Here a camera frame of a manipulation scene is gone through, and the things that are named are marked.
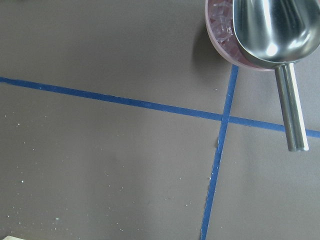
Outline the pink plastic bowl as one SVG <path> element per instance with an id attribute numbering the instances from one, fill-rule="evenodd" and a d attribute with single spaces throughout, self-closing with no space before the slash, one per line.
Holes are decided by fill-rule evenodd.
<path id="1" fill-rule="evenodd" d="M 233 25 L 233 2 L 231 0 L 207 0 L 204 5 L 205 25 L 215 50 L 228 62 L 238 67 L 267 72 L 249 62 L 242 54 Z"/>

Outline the steel scoop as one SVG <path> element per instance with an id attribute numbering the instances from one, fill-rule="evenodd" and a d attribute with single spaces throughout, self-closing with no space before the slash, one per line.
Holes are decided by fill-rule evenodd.
<path id="1" fill-rule="evenodd" d="M 233 29 L 245 58 L 274 70 L 288 150 L 308 151 L 295 63 L 320 45 L 317 0 L 234 0 Z"/>

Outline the wooden cutting board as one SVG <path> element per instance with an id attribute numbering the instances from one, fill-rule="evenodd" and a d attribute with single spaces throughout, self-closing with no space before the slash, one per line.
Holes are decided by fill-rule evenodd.
<path id="1" fill-rule="evenodd" d="M 2 240 L 23 240 L 23 239 L 8 235 L 8 236 L 5 236 Z"/>

